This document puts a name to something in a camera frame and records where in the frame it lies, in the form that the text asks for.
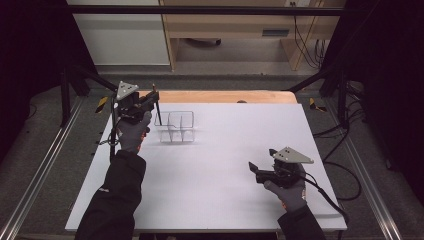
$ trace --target silver bracket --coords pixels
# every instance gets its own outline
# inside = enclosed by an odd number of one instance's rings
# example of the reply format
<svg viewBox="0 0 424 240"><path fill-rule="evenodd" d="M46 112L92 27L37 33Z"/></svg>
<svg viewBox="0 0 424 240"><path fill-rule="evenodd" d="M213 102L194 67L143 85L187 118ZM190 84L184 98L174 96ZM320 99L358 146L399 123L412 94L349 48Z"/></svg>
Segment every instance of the silver bracket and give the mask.
<svg viewBox="0 0 424 240"><path fill-rule="evenodd" d="M272 155L273 158L286 163L314 163L314 160L291 147L285 147Z"/></svg>
<svg viewBox="0 0 424 240"><path fill-rule="evenodd" d="M121 81L118 86L118 93L116 94L116 100L121 101L131 93L138 90L138 85L132 85Z"/></svg>

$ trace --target gloved hand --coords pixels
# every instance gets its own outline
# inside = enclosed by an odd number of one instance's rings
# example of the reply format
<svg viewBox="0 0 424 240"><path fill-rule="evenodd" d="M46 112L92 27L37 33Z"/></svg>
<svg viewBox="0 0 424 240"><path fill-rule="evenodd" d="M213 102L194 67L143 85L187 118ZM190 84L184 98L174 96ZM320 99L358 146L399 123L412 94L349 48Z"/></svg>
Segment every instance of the gloved hand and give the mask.
<svg viewBox="0 0 424 240"><path fill-rule="evenodd" d="M125 119L119 121L117 132L121 149L137 154L140 151L141 143L143 142L149 128L147 127L152 119L152 113L147 111L144 113L143 120L137 124L126 122Z"/></svg>
<svg viewBox="0 0 424 240"><path fill-rule="evenodd" d="M305 169L302 164L298 163L299 174L302 177L306 176ZM280 188L271 181L264 182L265 189L275 193L278 198L283 202L283 207L287 212L294 212L306 205L305 200L305 180L299 179L292 187L285 189Z"/></svg>

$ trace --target white tabletop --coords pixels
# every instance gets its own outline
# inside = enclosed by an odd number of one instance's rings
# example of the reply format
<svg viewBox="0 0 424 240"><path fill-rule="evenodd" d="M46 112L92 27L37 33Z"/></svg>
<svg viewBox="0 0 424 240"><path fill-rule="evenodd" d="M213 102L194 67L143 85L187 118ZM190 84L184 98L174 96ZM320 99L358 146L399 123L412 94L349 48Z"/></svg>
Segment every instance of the white tabletop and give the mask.
<svg viewBox="0 0 424 240"><path fill-rule="evenodd" d="M139 153L147 161L135 229L152 232L275 231L279 199L257 184L248 162L272 170L268 149L289 146L315 160L304 164L336 201L300 104L166 103L161 111L193 111L195 141L161 143L155 127ZM102 140L110 133L109 120ZM99 146L66 229L75 231L109 166ZM307 184L308 205L324 230L346 229L343 217Z"/></svg>

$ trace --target black sleeve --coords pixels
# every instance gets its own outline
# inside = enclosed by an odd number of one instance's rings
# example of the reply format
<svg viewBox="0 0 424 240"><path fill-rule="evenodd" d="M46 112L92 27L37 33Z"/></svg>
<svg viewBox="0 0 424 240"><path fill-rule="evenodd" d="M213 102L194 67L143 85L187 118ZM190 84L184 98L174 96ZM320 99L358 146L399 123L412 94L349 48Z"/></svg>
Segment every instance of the black sleeve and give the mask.
<svg viewBox="0 0 424 240"><path fill-rule="evenodd" d="M278 224L287 240L325 239L324 232L308 205L284 214L278 219Z"/></svg>
<svg viewBox="0 0 424 240"><path fill-rule="evenodd" d="M131 239L134 211L141 202L146 161L118 151L104 184L96 191L82 217L75 239Z"/></svg>

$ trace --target gray floor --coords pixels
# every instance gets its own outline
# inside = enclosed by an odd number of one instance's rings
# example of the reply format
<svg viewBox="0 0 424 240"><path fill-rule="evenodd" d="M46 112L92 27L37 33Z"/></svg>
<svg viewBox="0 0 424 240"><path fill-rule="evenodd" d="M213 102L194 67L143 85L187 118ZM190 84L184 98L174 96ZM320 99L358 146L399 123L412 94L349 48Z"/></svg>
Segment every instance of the gray floor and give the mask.
<svg viewBox="0 0 424 240"><path fill-rule="evenodd" d="M292 86L316 71L306 64L303 64L298 72L289 71L288 63L282 56L283 51L275 40L223 40L219 47L210 43L184 41L174 72L160 67L133 68L125 75L122 75L124 72L122 69L125 67L105 67L102 71L105 78L113 82L124 80L140 86L150 86L150 83L155 82L159 89L209 90L280 90ZM92 154L96 150L96 141L100 139L109 116L108 105L103 112L94 113L100 98L109 93L96 84L90 85L93 90L89 97L84 98L76 123L22 224L21 234L72 234L64 230L70 214L69 208L78 195L90 166ZM326 130L335 125L330 112L309 108L309 98L317 96L317 87L319 83L297 95L298 101L304 106L312 132ZM59 130L61 121L59 99L58 88L41 93L32 99L31 103L37 107L37 112L26 121L13 148L3 161L0 168L2 226L24 194ZM334 102L332 98L325 101L315 99L319 106ZM358 108L359 105L355 104L352 107ZM414 197L402 174L386 169L385 158L369 126L361 119L353 122L349 137L377 185L403 239L424 239L424 209ZM324 157L339 140L340 136L316 139L321 157ZM343 144L329 161L352 169L346 146ZM330 165L326 166L326 169L338 196L346 197L355 193L357 186L348 174ZM386 239L365 194L354 201L341 204L351 219L348 230L344 233L344 239ZM335 233L328 233L329 239L335 236Z"/></svg>

